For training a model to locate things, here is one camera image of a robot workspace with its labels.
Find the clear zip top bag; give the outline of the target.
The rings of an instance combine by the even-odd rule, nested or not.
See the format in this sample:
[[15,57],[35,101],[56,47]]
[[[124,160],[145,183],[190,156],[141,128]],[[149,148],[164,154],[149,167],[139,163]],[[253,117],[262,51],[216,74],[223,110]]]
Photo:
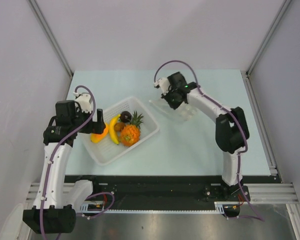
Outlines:
[[176,123],[182,123],[194,117],[198,110],[186,103],[182,103],[177,109],[173,109],[164,99],[149,100],[149,103],[163,116]]

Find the toy pineapple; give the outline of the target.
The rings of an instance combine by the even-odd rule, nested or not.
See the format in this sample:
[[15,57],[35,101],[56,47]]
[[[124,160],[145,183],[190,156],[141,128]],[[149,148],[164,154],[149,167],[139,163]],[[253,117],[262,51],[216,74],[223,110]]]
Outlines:
[[142,113],[138,114],[136,110],[133,112],[131,120],[127,122],[120,132],[119,140],[124,146],[131,147],[140,140],[143,118]]

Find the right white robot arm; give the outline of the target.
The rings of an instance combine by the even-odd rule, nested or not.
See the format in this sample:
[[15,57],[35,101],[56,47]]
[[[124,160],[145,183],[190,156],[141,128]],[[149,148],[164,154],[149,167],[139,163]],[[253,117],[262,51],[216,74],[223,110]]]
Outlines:
[[161,89],[161,98],[173,110],[190,105],[215,123],[215,141],[223,152],[222,180],[226,184],[220,188],[220,194],[232,201],[239,194],[236,185],[242,179],[239,157],[248,150],[250,137],[243,109],[222,105],[204,93],[196,82],[187,83],[180,72],[156,80],[154,87]]

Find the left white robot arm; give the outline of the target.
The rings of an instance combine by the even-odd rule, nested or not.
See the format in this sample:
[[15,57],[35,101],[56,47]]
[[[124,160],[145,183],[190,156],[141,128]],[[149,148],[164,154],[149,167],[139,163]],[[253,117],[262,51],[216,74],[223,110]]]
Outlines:
[[77,181],[64,195],[64,182],[78,133],[100,134],[105,127],[103,111],[96,108],[94,99],[63,100],[55,104],[55,115],[43,132],[44,164],[37,195],[22,217],[44,239],[48,234],[71,233],[84,201],[100,196],[101,188],[86,179]]

